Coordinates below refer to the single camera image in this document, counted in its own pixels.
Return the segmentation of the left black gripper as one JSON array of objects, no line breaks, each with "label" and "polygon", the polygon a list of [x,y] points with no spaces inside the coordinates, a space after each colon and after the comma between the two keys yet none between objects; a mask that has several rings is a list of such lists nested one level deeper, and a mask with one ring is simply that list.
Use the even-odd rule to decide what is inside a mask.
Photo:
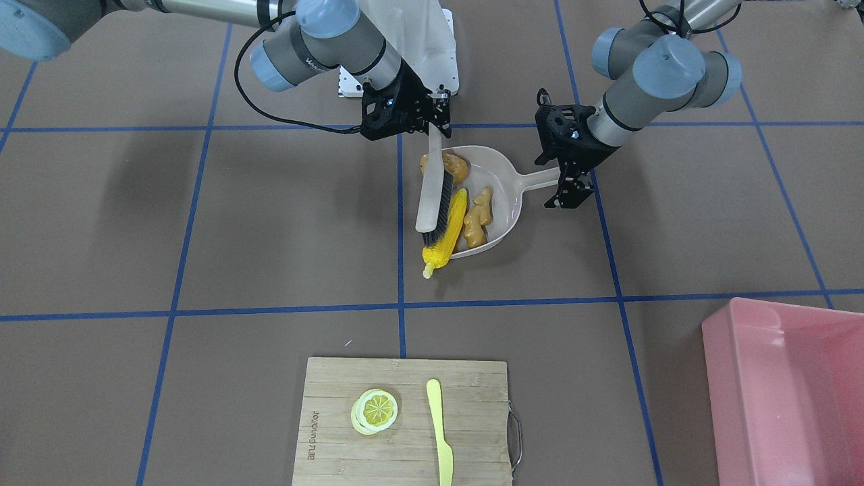
[{"label": "left black gripper", "polygon": [[595,193],[589,172],[604,162],[614,146],[599,141],[587,121],[596,108],[585,105],[556,105],[546,89],[537,92],[535,122],[542,148],[535,159],[538,166],[558,162],[561,174],[556,193],[544,203],[548,209],[577,209]]}]

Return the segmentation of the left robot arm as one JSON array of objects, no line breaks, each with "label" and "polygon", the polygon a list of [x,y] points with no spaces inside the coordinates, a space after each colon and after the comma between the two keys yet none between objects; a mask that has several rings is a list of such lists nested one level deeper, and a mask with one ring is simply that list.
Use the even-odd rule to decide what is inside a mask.
[{"label": "left robot arm", "polygon": [[611,80],[594,105],[557,105],[537,92],[542,147],[535,163],[558,164],[558,188],[546,207],[575,209],[595,193],[590,171],[662,113],[721,104],[740,90],[743,66],[733,55],[701,51],[694,36],[737,17],[740,1],[670,1],[644,9],[628,30],[608,28],[593,44],[593,69]]}]

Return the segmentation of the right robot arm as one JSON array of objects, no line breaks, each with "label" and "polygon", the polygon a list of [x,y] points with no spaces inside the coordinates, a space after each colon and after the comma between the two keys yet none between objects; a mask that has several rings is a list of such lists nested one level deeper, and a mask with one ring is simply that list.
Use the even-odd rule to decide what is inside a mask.
[{"label": "right robot arm", "polygon": [[[452,135],[446,85],[427,85],[371,11],[371,1],[3,1],[2,50],[30,62],[65,55],[100,26],[126,27],[133,41],[150,36],[156,53],[132,59],[163,67],[181,55],[214,49],[218,27],[249,30],[228,59],[229,80],[253,113],[276,124],[376,141],[437,130]],[[322,74],[346,73],[361,93],[359,119],[343,128],[288,119],[259,107],[243,74],[271,92],[287,92]]]}]

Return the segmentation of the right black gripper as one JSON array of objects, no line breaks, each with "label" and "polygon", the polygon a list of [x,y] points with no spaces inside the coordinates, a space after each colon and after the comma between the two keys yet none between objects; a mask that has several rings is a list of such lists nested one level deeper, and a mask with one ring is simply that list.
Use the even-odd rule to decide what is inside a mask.
[{"label": "right black gripper", "polygon": [[377,90],[364,83],[359,133],[376,141],[404,133],[428,134],[430,124],[450,139],[451,96],[448,89],[428,89],[412,67],[402,64],[388,86]]}]

